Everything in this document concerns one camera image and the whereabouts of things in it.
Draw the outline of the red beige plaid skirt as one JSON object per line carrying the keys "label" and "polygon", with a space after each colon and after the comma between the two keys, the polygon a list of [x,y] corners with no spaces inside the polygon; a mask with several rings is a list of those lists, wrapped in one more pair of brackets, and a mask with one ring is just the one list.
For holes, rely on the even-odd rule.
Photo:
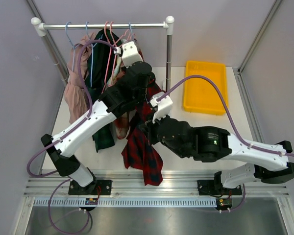
{"label": "red beige plaid skirt", "polygon": [[122,114],[114,121],[116,136],[119,140],[127,139],[130,130],[130,121],[135,115],[135,111]]}

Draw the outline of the blue wire hanger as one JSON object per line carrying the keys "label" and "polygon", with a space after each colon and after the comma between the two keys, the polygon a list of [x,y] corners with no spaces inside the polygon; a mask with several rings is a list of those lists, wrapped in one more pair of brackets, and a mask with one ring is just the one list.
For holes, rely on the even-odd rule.
{"label": "blue wire hanger", "polygon": [[129,36],[128,36],[128,39],[127,39],[127,42],[134,42],[135,43],[135,46],[137,47],[137,49],[139,50],[140,49],[140,46],[139,46],[139,43],[138,43],[138,40],[136,38],[136,35],[135,33],[133,32],[133,29],[132,29],[132,24],[131,22],[128,23],[128,28],[129,28]]}

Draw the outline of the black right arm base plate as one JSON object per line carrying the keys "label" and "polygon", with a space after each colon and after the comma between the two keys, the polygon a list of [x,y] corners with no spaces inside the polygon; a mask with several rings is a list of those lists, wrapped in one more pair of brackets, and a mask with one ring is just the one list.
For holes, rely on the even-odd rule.
{"label": "black right arm base plate", "polygon": [[215,183],[214,180],[197,180],[197,190],[199,195],[213,197],[243,194],[240,186],[236,188],[224,188],[221,183]]}

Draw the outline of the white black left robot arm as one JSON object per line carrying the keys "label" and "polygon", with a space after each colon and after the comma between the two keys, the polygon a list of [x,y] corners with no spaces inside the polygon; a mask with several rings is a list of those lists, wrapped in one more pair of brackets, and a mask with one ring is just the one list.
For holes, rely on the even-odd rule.
{"label": "white black left robot arm", "polygon": [[97,179],[74,155],[76,150],[99,129],[142,103],[147,97],[146,89],[153,78],[150,64],[134,63],[77,121],[57,135],[45,134],[41,137],[41,142],[60,176],[70,177],[85,194],[95,192]]}

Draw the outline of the pink hanger with plaid skirt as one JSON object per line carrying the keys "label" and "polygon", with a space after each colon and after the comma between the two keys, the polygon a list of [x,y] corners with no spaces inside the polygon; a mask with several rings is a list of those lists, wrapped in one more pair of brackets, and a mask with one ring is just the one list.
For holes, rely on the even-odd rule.
{"label": "pink hanger with plaid skirt", "polygon": [[113,25],[113,21],[110,22],[110,26],[109,26],[109,31],[111,33],[111,37],[112,37],[112,42],[113,42],[113,46],[114,47],[121,47],[123,44],[127,43],[127,39],[129,36],[129,28],[125,31],[125,33],[120,36],[117,40],[115,40],[113,31],[112,31],[112,25]]}

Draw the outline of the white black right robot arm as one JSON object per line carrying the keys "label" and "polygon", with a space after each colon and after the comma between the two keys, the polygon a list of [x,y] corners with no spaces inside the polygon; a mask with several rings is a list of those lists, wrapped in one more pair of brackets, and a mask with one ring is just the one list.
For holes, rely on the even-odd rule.
{"label": "white black right robot arm", "polygon": [[213,180],[199,189],[200,195],[228,195],[249,182],[282,184],[294,178],[294,163],[290,142],[275,145],[259,142],[247,143],[236,134],[214,126],[191,127],[185,121],[169,116],[148,120],[139,125],[150,144],[161,143],[180,158],[193,158],[203,163],[235,160],[244,165],[232,170],[218,171]]}

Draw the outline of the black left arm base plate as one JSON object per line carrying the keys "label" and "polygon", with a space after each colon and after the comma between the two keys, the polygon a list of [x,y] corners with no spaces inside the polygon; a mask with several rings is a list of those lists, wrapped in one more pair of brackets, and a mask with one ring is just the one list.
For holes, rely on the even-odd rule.
{"label": "black left arm base plate", "polygon": [[96,179],[86,187],[81,187],[76,181],[72,180],[69,186],[69,195],[111,195],[112,181]]}

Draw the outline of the red black plaid skirt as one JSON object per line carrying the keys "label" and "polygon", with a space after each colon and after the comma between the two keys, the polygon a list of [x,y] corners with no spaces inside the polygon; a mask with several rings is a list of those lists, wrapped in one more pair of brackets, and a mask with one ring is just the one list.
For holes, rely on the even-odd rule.
{"label": "red black plaid skirt", "polygon": [[144,133],[139,130],[138,125],[144,123],[151,115],[151,109],[147,102],[153,95],[161,91],[156,81],[147,88],[147,99],[136,107],[135,115],[130,121],[127,143],[122,151],[125,168],[131,167],[141,170],[144,184],[152,186],[158,186],[163,181],[161,173],[163,160]]}

